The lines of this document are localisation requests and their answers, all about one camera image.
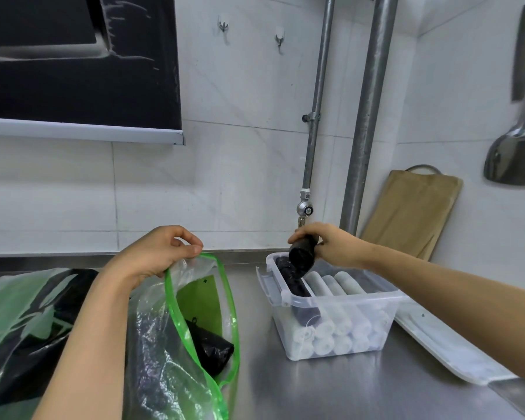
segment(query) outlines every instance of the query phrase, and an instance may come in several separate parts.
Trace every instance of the clear plastic container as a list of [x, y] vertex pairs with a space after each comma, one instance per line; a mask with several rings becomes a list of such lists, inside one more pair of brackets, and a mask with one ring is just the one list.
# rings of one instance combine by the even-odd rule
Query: clear plastic container
[[274, 322], [290, 360], [383, 349], [399, 303], [408, 301], [408, 296], [372, 272], [337, 268], [323, 260], [315, 262], [308, 274], [315, 271], [324, 277], [345, 271], [366, 293], [315, 296], [305, 283], [312, 296], [295, 296], [288, 289], [275, 262], [277, 258], [287, 255], [269, 255], [266, 258], [266, 274], [259, 269], [257, 274], [272, 305]]

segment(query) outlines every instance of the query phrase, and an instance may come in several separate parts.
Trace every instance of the hand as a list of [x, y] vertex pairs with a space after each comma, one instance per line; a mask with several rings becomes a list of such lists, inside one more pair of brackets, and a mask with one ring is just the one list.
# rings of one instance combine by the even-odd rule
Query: hand
[[121, 277], [134, 289], [151, 275], [162, 276], [174, 262], [194, 258], [200, 254], [203, 243], [180, 225], [157, 227], [136, 240], [107, 263], [104, 273]]
[[315, 246], [315, 258], [322, 258], [331, 265], [367, 269], [374, 245], [360, 240], [332, 224], [315, 222], [298, 228], [288, 239], [292, 244], [303, 236], [312, 234], [322, 241]]

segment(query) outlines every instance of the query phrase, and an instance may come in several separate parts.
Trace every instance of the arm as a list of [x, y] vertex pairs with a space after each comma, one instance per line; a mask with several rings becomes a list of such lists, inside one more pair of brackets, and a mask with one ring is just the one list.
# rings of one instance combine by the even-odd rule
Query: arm
[[317, 257], [381, 275], [525, 379], [525, 290], [364, 242], [331, 224], [307, 225], [288, 242], [306, 234], [322, 238]]
[[130, 292], [144, 278], [201, 250], [202, 242], [184, 228], [158, 227], [105, 266], [85, 298], [34, 420], [120, 420]]

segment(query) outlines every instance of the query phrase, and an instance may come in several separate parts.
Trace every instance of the spatula head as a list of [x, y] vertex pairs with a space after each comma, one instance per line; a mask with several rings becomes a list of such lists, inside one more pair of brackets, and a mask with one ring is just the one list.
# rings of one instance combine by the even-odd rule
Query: spatula head
[[525, 132], [505, 134], [490, 147], [484, 177], [495, 183], [525, 186]]

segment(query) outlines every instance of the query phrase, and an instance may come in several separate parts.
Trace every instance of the metal counter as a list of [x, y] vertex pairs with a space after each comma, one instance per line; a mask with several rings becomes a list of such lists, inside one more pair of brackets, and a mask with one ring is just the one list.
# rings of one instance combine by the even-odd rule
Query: metal counter
[[[288, 360], [255, 272], [266, 266], [254, 262], [270, 252], [215, 253], [226, 264], [239, 322], [241, 367], [226, 391], [232, 420], [525, 419], [525, 381], [464, 382], [396, 323], [382, 351]], [[0, 272], [98, 268], [111, 257], [3, 257]]]

